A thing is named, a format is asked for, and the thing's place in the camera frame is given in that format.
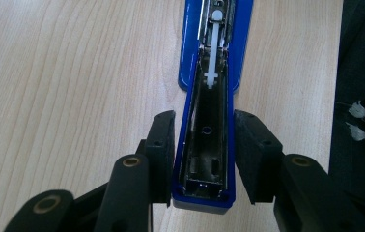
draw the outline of wood grain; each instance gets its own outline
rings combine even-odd
[[[174,109],[184,1],[0,0],[0,231],[32,196],[79,196]],[[342,0],[255,0],[236,106],[327,168]],[[154,207],[154,231],[275,231],[237,175],[225,216]]]

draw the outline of small hole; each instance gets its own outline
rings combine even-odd
[[[212,133],[212,128],[210,128],[210,127],[203,127],[202,133],[203,134],[211,134]]]
[[[262,141],[262,143],[264,143],[264,145],[270,145],[270,144],[272,144],[272,142],[269,141],[269,140],[264,140],[264,141]]]
[[[213,3],[214,6],[217,6],[217,7],[223,7],[224,6],[224,1],[222,0],[216,0],[214,3]]]
[[[156,141],[154,143],[154,145],[157,146],[157,147],[160,147],[160,146],[162,146],[162,141]]]
[[[111,231],[113,232],[124,232],[128,230],[128,224],[125,220],[118,220],[113,223]]]
[[[140,159],[138,158],[128,158],[123,161],[123,165],[126,167],[137,166],[140,163]]]
[[[292,158],[292,162],[298,166],[304,166],[304,167],[311,165],[308,159],[302,157],[294,157]]]

